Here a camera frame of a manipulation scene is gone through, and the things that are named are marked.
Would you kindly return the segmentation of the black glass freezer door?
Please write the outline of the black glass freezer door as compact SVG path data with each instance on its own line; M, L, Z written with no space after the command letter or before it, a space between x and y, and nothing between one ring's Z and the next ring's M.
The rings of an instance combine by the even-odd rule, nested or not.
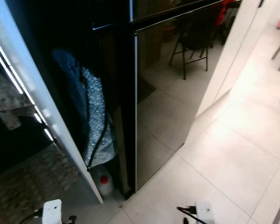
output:
M191 12L223 0L131 0L131 22L139 23L159 16Z

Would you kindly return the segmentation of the black glass fridge door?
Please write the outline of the black glass fridge door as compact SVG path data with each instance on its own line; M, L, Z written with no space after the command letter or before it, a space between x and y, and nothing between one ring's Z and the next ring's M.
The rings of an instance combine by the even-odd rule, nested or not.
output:
M232 58L232 32L249 2L215 0L136 32L136 189L186 143L210 83Z

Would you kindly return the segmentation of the bubble wrap sheet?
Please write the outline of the bubble wrap sheet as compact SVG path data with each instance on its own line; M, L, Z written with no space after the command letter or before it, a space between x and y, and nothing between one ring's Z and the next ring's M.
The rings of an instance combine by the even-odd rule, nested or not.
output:
M68 93L82 122L86 140L82 157L87 168L109 162L118 152L101 79L68 51L56 49L52 56L67 77Z

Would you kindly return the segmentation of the white door panel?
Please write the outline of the white door panel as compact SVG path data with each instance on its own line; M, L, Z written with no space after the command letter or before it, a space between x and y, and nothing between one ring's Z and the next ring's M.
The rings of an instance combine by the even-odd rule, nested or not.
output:
M20 94L31 100L45 135L73 162L92 202L104 203L87 166L65 125L55 101L19 32L6 0L0 0L0 64Z

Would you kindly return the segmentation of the patterned floor mat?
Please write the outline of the patterned floor mat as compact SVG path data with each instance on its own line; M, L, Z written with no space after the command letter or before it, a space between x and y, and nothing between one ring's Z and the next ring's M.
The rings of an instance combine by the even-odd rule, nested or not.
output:
M55 143L0 174L0 224L19 224L78 179L76 164Z

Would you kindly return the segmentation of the white jug red cap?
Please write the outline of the white jug red cap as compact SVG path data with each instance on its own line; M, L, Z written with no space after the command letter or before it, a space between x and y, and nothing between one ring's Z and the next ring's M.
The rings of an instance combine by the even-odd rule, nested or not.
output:
M114 188L112 175L103 165L93 167L91 169L91 176L101 196L107 196L112 193Z

